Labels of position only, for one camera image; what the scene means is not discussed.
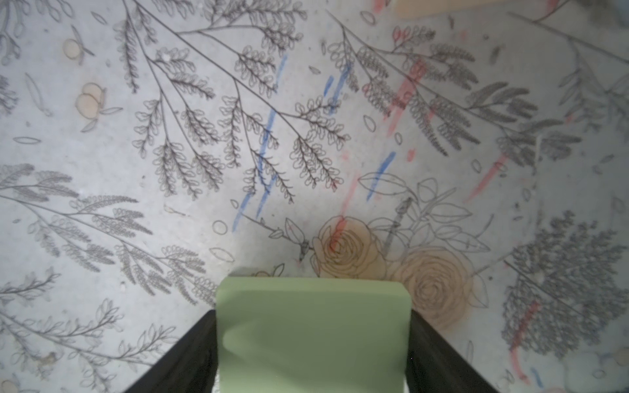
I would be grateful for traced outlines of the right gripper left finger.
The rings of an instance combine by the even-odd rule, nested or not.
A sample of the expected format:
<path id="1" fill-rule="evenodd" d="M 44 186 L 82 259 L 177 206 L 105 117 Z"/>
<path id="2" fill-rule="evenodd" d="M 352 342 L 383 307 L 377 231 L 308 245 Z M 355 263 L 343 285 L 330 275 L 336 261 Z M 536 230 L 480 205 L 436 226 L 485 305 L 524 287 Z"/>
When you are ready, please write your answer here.
<path id="1" fill-rule="evenodd" d="M 218 371 L 216 312 L 208 311 L 127 393 L 211 393 Z"/>

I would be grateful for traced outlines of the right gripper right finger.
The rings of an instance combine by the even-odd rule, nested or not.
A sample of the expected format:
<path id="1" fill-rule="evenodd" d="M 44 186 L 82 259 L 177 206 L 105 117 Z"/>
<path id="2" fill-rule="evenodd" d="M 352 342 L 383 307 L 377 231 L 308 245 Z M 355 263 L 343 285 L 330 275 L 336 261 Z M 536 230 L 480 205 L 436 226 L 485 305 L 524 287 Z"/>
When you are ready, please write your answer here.
<path id="1" fill-rule="evenodd" d="M 411 312 L 406 383 L 410 393 L 497 393 L 426 320 Z"/>

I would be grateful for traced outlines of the green sticky note pad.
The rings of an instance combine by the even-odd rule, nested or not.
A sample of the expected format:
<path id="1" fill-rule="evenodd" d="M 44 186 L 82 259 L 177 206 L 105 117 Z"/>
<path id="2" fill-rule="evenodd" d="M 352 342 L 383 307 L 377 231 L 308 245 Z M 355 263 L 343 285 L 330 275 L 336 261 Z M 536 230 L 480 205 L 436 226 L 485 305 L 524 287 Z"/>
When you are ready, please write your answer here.
<path id="1" fill-rule="evenodd" d="M 216 293 L 222 392 L 402 392 L 410 295 L 399 283 L 226 278 Z"/>

